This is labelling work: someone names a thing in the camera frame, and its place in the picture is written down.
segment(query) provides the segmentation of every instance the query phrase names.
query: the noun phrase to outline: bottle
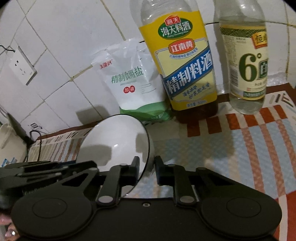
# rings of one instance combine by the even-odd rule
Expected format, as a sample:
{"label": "bottle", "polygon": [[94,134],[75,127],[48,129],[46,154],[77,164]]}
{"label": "bottle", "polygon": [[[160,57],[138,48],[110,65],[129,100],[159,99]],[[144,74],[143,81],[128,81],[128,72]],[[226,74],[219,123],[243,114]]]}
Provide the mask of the bottle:
{"label": "bottle", "polygon": [[130,9],[179,122],[215,115],[213,61],[196,0],[130,0]]}
{"label": "bottle", "polygon": [[230,104],[243,114],[264,103],[268,70],[265,18],[257,0],[218,0],[220,30],[226,50]]}

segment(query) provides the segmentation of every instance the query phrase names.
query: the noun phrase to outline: striped tablecloth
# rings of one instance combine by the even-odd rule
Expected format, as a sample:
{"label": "striped tablecloth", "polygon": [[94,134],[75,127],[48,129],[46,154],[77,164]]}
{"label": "striped tablecloth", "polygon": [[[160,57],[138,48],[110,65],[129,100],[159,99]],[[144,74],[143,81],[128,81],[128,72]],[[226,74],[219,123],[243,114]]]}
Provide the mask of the striped tablecloth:
{"label": "striped tablecloth", "polygon": [[[276,199],[283,218],[275,237],[294,241],[296,107],[293,100],[296,92],[287,85],[272,89],[282,91],[267,94],[263,109],[255,115],[237,113],[228,102],[222,102],[216,116],[194,125],[172,120],[147,125],[147,130],[154,141],[155,154],[166,164],[179,164],[191,171],[207,167]],[[90,130],[90,127],[74,128],[43,137],[40,160],[75,160]],[[38,144],[30,149],[30,161],[37,159]],[[132,198],[172,196],[171,187],[157,185],[155,172],[142,178],[128,195]]]}

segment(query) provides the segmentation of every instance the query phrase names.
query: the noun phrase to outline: yellow label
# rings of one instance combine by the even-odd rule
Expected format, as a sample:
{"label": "yellow label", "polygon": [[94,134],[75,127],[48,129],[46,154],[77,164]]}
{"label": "yellow label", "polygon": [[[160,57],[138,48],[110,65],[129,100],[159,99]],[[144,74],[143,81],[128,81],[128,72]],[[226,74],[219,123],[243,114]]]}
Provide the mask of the yellow label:
{"label": "yellow label", "polygon": [[174,12],[140,27],[174,110],[217,99],[211,51],[200,12]]}
{"label": "yellow label", "polygon": [[268,70],[267,34],[264,26],[221,25],[230,91],[246,100],[265,96]]}

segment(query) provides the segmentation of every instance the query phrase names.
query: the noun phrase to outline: white plastic bag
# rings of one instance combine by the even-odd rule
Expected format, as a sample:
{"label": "white plastic bag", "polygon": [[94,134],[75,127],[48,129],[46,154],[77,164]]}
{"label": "white plastic bag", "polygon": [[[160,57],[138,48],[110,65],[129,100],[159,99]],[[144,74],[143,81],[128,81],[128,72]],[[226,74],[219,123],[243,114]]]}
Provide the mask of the white plastic bag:
{"label": "white plastic bag", "polygon": [[92,65],[122,114],[148,122],[170,119],[161,77],[144,42],[129,39],[112,45],[95,54]]}

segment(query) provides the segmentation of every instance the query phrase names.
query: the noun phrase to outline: tiled wall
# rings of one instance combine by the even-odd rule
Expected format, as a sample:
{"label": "tiled wall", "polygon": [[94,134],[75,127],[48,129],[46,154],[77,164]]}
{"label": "tiled wall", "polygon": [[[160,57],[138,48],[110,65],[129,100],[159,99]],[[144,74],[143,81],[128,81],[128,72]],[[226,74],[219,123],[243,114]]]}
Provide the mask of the tiled wall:
{"label": "tiled wall", "polygon": [[[217,84],[223,85],[226,57],[213,0],[197,2]],[[258,2],[267,20],[269,75],[288,73],[295,86],[296,13],[282,0]],[[3,52],[0,110],[11,113],[27,132],[36,123],[46,133],[119,113],[90,64],[98,50],[132,37],[142,38],[130,15],[129,0],[11,0],[0,10],[0,44],[20,46],[38,73],[24,86],[8,67],[13,52]],[[5,118],[0,111],[1,120]]]}

